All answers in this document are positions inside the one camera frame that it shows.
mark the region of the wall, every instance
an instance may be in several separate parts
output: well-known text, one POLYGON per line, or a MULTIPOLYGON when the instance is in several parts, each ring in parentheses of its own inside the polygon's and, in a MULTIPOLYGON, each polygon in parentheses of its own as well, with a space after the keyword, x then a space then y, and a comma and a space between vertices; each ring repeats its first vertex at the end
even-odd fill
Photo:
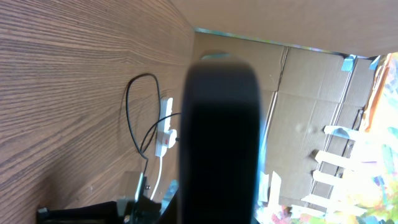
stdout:
POLYGON ((398 51, 395 0, 172 0, 194 27, 375 56, 398 51))

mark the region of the white cable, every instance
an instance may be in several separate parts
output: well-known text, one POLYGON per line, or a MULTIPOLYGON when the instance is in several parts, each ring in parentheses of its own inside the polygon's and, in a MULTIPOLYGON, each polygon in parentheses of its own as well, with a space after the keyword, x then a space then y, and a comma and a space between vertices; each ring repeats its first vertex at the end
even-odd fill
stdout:
POLYGON ((160 176, 162 175, 162 158, 163 158, 163 157, 159 157, 159 175, 157 176, 157 181, 156 181, 156 184, 155 184, 154 191, 152 192, 152 195, 150 196, 150 199, 151 199, 151 200, 152 200, 152 199, 154 198, 154 196, 155 196, 155 192, 156 192, 157 186, 159 185, 160 176))

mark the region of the wooden desk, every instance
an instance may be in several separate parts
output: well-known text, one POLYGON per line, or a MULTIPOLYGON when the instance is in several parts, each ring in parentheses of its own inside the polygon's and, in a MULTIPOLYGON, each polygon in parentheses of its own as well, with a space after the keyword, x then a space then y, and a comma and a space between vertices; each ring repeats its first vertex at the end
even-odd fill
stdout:
MULTIPOLYGON (((121 174, 144 168, 126 124, 126 84, 156 74, 179 112, 192 42, 164 0, 1 1, 0 222, 32 223, 38 206, 114 199, 121 174)), ((139 140, 157 119, 155 93, 150 78, 132 87, 139 140)), ((177 177, 177 149, 165 156, 159 192, 177 177)), ((146 154, 154 186, 154 145, 146 154)))

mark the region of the white power strip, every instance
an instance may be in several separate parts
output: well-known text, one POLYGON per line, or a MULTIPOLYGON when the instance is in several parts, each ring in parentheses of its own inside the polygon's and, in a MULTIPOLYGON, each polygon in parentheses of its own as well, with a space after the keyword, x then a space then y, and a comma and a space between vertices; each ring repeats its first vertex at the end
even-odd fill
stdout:
MULTIPOLYGON (((160 119, 172 114, 173 98, 163 98, 160 100, 160 119)), ((171 118, 166 118, 157 125, 157 139, 155 156, 163 157, 168 148, 173 147, 177 131, 170 130, 171 118)))

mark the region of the cardboard box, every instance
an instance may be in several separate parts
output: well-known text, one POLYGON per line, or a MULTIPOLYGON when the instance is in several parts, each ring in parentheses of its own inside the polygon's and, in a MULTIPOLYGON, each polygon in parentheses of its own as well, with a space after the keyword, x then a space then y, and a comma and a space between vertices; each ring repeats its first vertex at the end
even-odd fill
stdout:
MULTIPOLYGON (((345 72, 341 55, 196 33, 193 61, 214 52, 251 64, 262 89, 264 116, 269 115, 273 94, 277 95, 267 138, 266 173, 275 171, 282 178, 280 203, 304 205, 300 199, 310 192, 328 197, 331 186, 313 182, 318 163, 310 155, 314 149, 343 155, 347 140, 327 136, 323 128, 352 128, 371 92, 371 61, 358 59, 354 71, 345 72)), ((321 170, 336 175, 337 167, 323 164, 321 170)))

